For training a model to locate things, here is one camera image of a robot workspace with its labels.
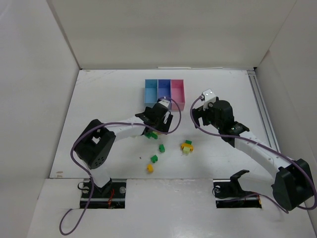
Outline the dark green lego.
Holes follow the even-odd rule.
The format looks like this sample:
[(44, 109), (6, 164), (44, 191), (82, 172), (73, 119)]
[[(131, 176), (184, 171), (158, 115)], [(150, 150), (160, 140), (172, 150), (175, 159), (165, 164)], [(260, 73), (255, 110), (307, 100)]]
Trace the dark green lego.
[(158, 136), (157, 136), (156, 134), (154, 134), (153, 131), (151, 131), (151, 132), (146, 132), (144, 135), (145, 135), (147, 138), (153, 138), (153, 139), (155, 139), (155, 140), (158, 139)]

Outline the yellow arch lego brick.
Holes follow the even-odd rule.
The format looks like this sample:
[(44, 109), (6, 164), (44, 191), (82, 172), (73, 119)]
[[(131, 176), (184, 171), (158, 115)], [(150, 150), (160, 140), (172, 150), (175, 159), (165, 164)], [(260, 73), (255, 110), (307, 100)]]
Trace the yellow arch lego brick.
[(193, 145), (188, 143), (182, 143), (180, 148), (183, 152), (186, 152), (186, 153), (192, 152), (194, 150)]

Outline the light green lego brick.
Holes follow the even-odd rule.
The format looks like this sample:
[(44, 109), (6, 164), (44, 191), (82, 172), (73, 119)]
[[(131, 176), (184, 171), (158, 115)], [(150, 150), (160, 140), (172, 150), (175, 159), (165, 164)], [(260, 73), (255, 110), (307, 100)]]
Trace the light green lego brick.
[(182, 148), (182, 153), (188, 155), (191, 152), (191, 147), (184, 146)]

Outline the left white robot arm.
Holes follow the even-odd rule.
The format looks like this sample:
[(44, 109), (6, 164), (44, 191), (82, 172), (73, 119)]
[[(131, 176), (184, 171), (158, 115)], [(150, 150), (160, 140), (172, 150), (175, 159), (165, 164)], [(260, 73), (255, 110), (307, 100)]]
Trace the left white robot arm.
[(126, 120), (102, 123), (95, 119), (88, 124), (74, 143), (71, 155), (75, 153), (84, 162), (83, 168), (88, 172), (93, 188), (103, 195), (111, 190), (111, 177), (99, 167), (105, 163), (115, 142), (153, 131), (168, 133), (173, 118), (169, 105), (170, 101), (162, 99)]

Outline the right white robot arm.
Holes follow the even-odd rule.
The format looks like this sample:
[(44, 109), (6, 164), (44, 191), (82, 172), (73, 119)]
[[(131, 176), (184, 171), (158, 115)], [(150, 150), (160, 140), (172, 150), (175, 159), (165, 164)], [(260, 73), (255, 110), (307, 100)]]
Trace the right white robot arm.
[(234, 119), (228, 101), (215, 98), (196, 109), (191, 107), (190, 117), (197, 129), (201, 125), (212, 125), (218, 131), (217, 137), (261, 165), (274, 179), (271, 186), (274, 200), (286, 212), (302, 208), (302, 203), (316, 198), (309, 164), (303, 159), (290, 159), (264, 145), (248, 127)]

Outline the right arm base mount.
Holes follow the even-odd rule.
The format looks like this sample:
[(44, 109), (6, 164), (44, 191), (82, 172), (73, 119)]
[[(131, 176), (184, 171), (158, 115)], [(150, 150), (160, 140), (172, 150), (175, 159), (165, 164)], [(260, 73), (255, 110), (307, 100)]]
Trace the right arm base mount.
[(230, 178), (213, 180), (212, 193), (215, 196), (216, 208), (262, 208), (261, 200), (254, 192), (243, 190), (238, 179), (249, 173), (249, 170), (240, 170)]

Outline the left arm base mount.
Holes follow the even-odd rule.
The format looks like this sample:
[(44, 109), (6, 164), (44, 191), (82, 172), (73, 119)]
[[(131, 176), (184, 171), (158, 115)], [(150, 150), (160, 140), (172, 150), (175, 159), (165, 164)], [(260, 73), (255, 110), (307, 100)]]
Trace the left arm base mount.
[(124, 209), (127, 180), (113, 179), (106, 188), (95, 186), (92, 197), (89, 200), (92, 183), (90, 180), (83, 180), (77, 184), (81, 191), (80, 208), (83, 209), (88, 204), (88, 209)]

